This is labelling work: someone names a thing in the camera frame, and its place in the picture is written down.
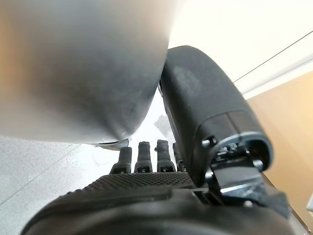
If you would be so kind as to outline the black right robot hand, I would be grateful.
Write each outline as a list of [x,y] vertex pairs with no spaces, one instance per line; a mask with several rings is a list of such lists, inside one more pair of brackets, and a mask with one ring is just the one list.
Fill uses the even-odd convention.
[[223,70],[190,46],[168,51],[159,90],[175,143],[118,143],[108,175],[37,212],[24,235],[291,235],[286,195],[263,178],[273,147]]

